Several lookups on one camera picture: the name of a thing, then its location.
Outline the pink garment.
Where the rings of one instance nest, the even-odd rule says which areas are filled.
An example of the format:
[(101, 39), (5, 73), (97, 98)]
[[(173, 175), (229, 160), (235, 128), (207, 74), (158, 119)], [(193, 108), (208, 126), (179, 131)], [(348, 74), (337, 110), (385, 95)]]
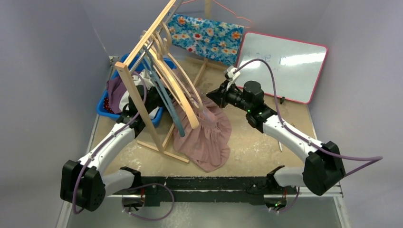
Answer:
[(219, 122), (213, 128), (190, 127), (188, 118), (177, 103), (175, 110), (184, 127), (185, 136), (180, 137), (176, 128), (173, 130), (173, 148), (205, 172), (212, 172), (222, 167), (230, 156), (230, 139), (232, 127), (227, 115), (221, 110)]

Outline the grey white t-shirt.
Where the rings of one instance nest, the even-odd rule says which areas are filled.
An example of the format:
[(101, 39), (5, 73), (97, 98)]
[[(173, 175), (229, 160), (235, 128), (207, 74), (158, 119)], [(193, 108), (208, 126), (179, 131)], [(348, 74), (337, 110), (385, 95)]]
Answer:
[[(144, 105), (148, 111), (150, 119), (153, 120), (159, 108), (163, 107), (161, 98), (156, 91), (156, 87), (152, 83), (145, 70), (143, 70), (141, 73), (132, 73), (132, 79), (138, 89), (141, 100), (144, 100), (145, 98)], [(129, 116), (134, 116), (137, 113), (137, 109), (132, 98), (125, 108), (126, 107), (128, 107), (128, 109), (122, 111), (122, 113), (125, 112)]]

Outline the blue-grey plastic hanger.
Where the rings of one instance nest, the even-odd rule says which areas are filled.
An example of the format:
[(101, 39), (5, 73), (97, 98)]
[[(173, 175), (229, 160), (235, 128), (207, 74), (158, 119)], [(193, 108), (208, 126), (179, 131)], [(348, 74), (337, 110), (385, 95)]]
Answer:
[(156, 87), (156, 90), (157, 90), (158, 94), (160, 95), (160, 97), (163, 101), (163, 104), (167, 108), (167, 110), (173, 120), (173, 124), (177, 127), (179, 136), (184, 137), (185, 136), (184, 127), (183, 127), (183, 125), (179, 119), (179, 116), (173, 106), (173, 102), (170, 97), (171, 94), (169, 94), (167, 92), (165, 86), (163, 85), (163, 82), (160, 80), (160, 78), (157, 74), (157, 70), (154, 69), (153, 61), (150, 59), (151, 53), (146, 48), (142, 48), (141, 52), (142, 52), (142, 54), (144, 54), (142, 63), (144, 64), (145, 68), (147, 69), (152, 83)]

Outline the purple shirt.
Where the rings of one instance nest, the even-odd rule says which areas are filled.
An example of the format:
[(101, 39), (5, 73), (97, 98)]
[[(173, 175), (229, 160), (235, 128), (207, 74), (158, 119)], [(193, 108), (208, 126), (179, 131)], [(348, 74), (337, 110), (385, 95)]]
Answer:
[(126, 105), (129, 104), (131, 97), (120, 76), (107, 81), (108, 105), (110, 110), (115, 114), (120, 114), (127, 110)]

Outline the red polka dot skirt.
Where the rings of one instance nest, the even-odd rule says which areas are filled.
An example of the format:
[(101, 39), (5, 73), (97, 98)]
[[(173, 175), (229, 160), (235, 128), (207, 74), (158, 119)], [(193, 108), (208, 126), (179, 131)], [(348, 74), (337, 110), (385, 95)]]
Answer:
[(105, 97), (103, 101), (103, 108), (107, 113), (114, 114), (113, 110), (109, 106), (109, 98)]

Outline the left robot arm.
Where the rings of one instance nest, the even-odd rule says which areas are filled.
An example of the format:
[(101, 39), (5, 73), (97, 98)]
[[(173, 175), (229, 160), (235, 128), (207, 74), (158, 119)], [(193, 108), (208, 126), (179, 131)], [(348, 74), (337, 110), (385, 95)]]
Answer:
[(88, 154), (78, 161), (67, 161), (62, 168), (60, 198), (72, 203), (73, 211), (95, 211), (104, 198), (126, 190), (137, 194), (142, 187), (141, 173), (122, 167), (113, 174), (105, 175), (106, 168), (144, 129), (145, 123), (132, 99), (124, 106), (112, 130)]

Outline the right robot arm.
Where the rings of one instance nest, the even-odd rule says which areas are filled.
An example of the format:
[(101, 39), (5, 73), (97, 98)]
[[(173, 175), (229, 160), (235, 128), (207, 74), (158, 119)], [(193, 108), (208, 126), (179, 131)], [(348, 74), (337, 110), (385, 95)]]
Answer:
[(332, 141), (315, 140), (284, 121), (279, 112), (265, 104), (260, 83), (248, 81), (243, 90), (227, 85), (225, 81), (206, 96), (220, 108), (230, 104), (245, 111), (252, 128), (276, 139), (304, 163), (303, 168), (278, 166), (268, 173), (270, 192), (279, 193), (287, 186), (295, 186), (321, 196), (346, 176), (338, 146)]

